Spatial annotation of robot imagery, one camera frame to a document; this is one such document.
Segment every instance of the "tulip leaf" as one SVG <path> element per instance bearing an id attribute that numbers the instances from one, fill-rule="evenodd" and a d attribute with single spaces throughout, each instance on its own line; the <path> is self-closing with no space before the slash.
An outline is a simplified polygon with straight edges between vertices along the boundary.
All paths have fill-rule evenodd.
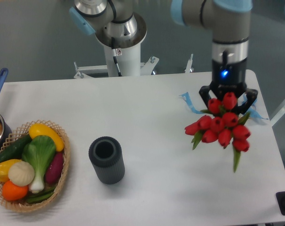
<path id="1" fill-rule="evenodd" d="M 233 172 L 235 173 L 238 168 L 238 163 L 240 162 L 241 152 L 239 152 L 234 146 L 233 146 Z"/>
<path id="2" fill-rule="evenodd" d="M 239 120 L 238 120 L 238 124 L 239 125 L 245 125 L 245 123 L 247 122 L 247 120 L 249 119 L 250 116 L 250 112 L 247 112 L 244 116 L 242 116 Z"/>
<path id="3" fill-rule="evenodd" d="M 220 113 L 221 113 L 222 115 L 226 113 L 226 109 L 225 109 L 225 107 L 222 106 L 222 105 L 219 105 L 219 110 L 220 110 Z"/>
<path id="4" fill-rule="evenodd" d="M 195 133 L 195 136 L 193 138 L 194 140 L 194 144 L 193 144 L 193 150 L 195 150 L 195 148 L 197 147 L 197 145 L 200 143 L 200 141 L 202 140 L 204 132 L 202 131 L 198 131 L 197 133 Z"/>
<path id="5" fill-rule="evenodd" d="M 211 111 L 209 111 L 208 109 L 204 109 L 204 110 L 201 110 L 202 113 L 205 113 L 205 114 L 213 114 Z"/>

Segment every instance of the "yellow squash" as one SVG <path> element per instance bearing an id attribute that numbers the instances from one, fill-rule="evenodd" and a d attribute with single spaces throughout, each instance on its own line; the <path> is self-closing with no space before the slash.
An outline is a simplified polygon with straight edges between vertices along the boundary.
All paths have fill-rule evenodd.
<path id="1" fill-rule="evenodd" d="M 0 182 L 7 182 L 9 180 L 8 173 L 11 166 L 16 162 L 21 161 L 20 159 L 11 159 L 0 163 Z"/>
<path id="2" fill-rule="evenodd" d="M 29 128 L 29 134 L 32 139 L 37 136 L 49 136 L 56 145 L 56 151 L 60 152 L 64 149 L 64 142 L 61 137 L 50 127 L 42 123 L 35 123 Z"/>

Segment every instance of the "purple eggplant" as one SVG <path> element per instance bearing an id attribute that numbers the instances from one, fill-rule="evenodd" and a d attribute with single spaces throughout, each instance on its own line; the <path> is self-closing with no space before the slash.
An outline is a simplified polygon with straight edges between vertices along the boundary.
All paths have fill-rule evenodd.
<path id="1" fill-rule="evenodd" d="M 48 184 L 54 184 L 58 181 L 62 173 L 63 163 L 64 159 L 62 152 L 57 152 L 45 173 L 45 181 Z"/>

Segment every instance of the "ribbed black cup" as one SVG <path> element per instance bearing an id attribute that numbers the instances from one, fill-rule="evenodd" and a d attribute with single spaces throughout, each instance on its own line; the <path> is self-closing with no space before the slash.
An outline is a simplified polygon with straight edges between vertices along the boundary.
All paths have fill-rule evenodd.
<path id="1" fill-rule="evenodd" d="M 125 174 L 122 148 L 112 137 L 100 137 L 89 148 L 89 158 L 97 177 L 104 184 L 119 182 Z"/>

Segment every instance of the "blue ribbon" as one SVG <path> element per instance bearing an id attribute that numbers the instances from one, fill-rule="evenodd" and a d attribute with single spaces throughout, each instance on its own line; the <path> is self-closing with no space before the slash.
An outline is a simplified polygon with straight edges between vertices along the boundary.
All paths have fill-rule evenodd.
<path id="1" fill-rule="evenodd" d="M 191 102 L 190 99 L 190 95 L 188 92 L 183 93 L 182 95 L 180 95 L 183 97 L 184 101 L 186 102 L 186 104 L 189 106 L 189 108 L 191 109 L 191 111 L 195 114 L 204 114 L 203 112 L 200 112 L 198 110 L 196 110 L 196 108 L 194 107 L 193 103 Z"/>
<path id="2" fill-rule="evenodd" d="M 243 95 L 243 103 L 244 104 L 246 101 L 247 101 L 247 97 L 246 95 L 244 94 Z M 255 103 L 257 102 L 257 99 L 255 99 L 255 101 L 253 102 L 253 104 L 251 105 L 251 107 L 247 110 L 247 112 L 250 113 L 250 118 L 258 118 L 258 119 L 266 119 L 268 120 L 267 118 L 263 118 L 257 111 L 256 111 L 256 106 L 255 106 Z"/>
<path id="3" fill-rule="evenodd" d="M 184 101 L 186 102 L 186 104 L 189 106 L 189 108 L 191 109 L 191 111 L 192 111 L 193 113 L 195 113 L 195 114 L 204 114 L 203 112 L 198 111 L 198 110 L 194 107 L 194 105 L 193 105 L 193 103 L 192 103 L 192 101 L 191 101 L 191 99 L 190 99 L 190 95 L 189 95 L 188 92 L 186 92 L 186 93 L 184 93 L 184 94 L 182 94 L 182 95 L 180 95 L 180 96 L 183 97 Z M 244 101 L 243 101 L 242 104 L 244 104 L 244 103 L 247 101 L 247 97 L 246 97 L 245 94 L 243 95 L 243 98 L 244 98 Z M 253 102 L 253 104 L 251 105 L 251 107 L 250 107 L 250 108 L 248 109 L 248 111 L 247 111 L 247 112 L 250 112 L 250 118 L 258 118 L 258 119 L 266 119 L 266 120 L 268 120 L 267 118 L 261 117 L 261 115 L 256 111 L 256 107 L 255 107 L 256 101 L 257 101 L 257 99 Z"/>

